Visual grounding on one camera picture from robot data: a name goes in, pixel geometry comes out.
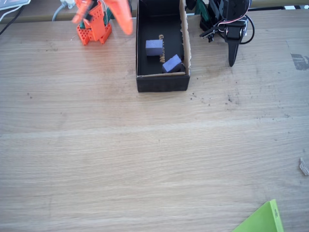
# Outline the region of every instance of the wood grain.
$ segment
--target wood grain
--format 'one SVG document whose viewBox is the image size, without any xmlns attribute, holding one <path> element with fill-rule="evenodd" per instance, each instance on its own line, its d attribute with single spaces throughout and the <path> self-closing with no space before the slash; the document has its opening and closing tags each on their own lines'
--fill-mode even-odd
<svg viewBox="0 0 309 232">
<path fill-rule="evenodd" d="M 309 228 L 306 11 L 251 12 L 235 65 L 199 38 L 186 92 L 139 94 L 135 37 L 112 22 L 82 46 L 71 22 L 0 37 L 0 231 L 230 232 L 276 199 L 286 232 Z"/>
</svg>

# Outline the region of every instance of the green paper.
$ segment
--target green paper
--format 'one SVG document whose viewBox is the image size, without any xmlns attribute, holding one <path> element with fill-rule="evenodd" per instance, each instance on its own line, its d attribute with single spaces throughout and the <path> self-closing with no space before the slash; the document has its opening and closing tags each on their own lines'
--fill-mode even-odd
<svg viewBox="0 0 309 232">
<path fill-rule="evenodd" d="M 276 200 L 266 202 L 233 232 L 284 232 Z"/>
</svg>

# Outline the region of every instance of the cable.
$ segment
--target cable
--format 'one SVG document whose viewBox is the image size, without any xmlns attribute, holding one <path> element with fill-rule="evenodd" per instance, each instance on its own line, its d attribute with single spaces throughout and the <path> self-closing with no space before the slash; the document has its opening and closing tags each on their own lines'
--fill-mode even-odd
<svg viewBox="0 0 309 232">
<path fill-rule="evenodd" d="M 103 0 L 100 0 L 103 5 L 104 5 L 104 10 L 105 10 L 105 15 L 106 15 L 106 25 L 105 25 L 105 28 L 107 27 L 108 25 L 108 16 L 107 16 L 107 8 L 106 8 L 106 5 L 105 5 L 105 2 Z"/>
<path fill-rule="evenodd" d="M 250 23 L 251 23 L 251 25 L 252 25 L 252 36 L 251 36 L 251 38 L 250 38 L 248 41 L 246 41 L 246 42 L 241 42 L 240 44 L 248 44 L 248 43 L 250 43 L 250 42 L 253 40 L 253 37 L 254 37 L 255 28 L 254 28 L 253 21 L 251 20 L 251 18 L 250 18 L 249 16 L 245 15 L 245 17 L 247 17 L 247 19 L 250 21 Z"/>
<path fill-rule="evenodd" d="M 66 6 L 68 5 L 68 3 L 66 1 L 64 1 L 61 6 L 58 7 L 58 9 L 55 11 L 54 16 L 52 21 L 54 22 L 56 20 L 57 15 L 59 14 L 59 12 L 64 9 Z"/>
<path fill-rule="evenodd" d="M 17 13 L 17 15 L 2 29 L 2 31 L 0 32 L 0 35 L 2 35 L 2 33 L 4 33 L 4 31 L 19 17 L 20 13 L 23 11 L 25 6 L 19 7 L 20 11 Z"/>
<path fill-rule="evenodd" d="M 21 8 L 21 6 L 16 7 L 15 9 L 13 9 L 13 10 L 11 10 L 11 11 L 5 12 L 5 13 L 1 16 L 0 22 L 1 22 L 1 20 L 2 20 L 6 15 L 8 15 L 9 13 L 12 13 L 12 12 L 14 12 L 14 11 L 17 11 L 17 10 L 20 9 L 20 8 Z"/>
</svg>

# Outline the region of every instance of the white wire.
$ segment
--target white wire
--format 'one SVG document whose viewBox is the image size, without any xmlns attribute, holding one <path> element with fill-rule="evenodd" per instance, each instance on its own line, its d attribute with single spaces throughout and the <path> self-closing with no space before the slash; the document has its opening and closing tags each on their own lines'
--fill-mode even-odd
<svg viewBox="0 0 309 232">
<path fill-rule="evenodd" d="M 11 11 L 8 11 L 8 12 L 5 12 L 2 16 L 1 16 L 1 18 L 0 18 L 0 22 L 1 22 L 1 20 L 6 16 L 6 15 L 8 15 L 9 13 L 12 13 L 12 12 L 14 12 L 14 11 L 17 11 L 19 8 L 21 8 L 22 6 L 19 6 L 19 7 L 16 7 L 15 9 L 13 9 L 13 10 L 11 10 Z"/>
<path fill-rule="evenodd" d="M 107 25 L 108 25 L 108 16 L 107 16 L 107 8 L 106 8 L 106 5 L 105 5 L 105 2 L 103 1 L 103 0 L 100 0 L 102 3 L 103 3 L 103 5 L 104 5 L 104 10 L 105 10 L 105 14 L 106 14 L 106 25 L 105 25 L 105 28 L 107 28 Z"/>
</svg>

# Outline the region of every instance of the small debris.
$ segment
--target small debris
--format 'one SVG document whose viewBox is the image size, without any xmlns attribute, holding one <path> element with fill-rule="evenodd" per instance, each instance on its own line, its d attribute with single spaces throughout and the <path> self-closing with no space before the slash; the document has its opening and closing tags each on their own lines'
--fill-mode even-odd
<svg viewBox="0 0 309 232">
<path fill-rule="evenodd" d="M 309 169 L 307 168 L 303 158 L 300 158 L 300 170 L 304 173 L 304 175 L 309 175 Z"/>
<path fill-rule="evenodd" d="M 71 41 L 72 41 L 76 36 L 77 36 L 77 35 L 74 35 L 74 36 L 72 37 Z"/>
</svg>

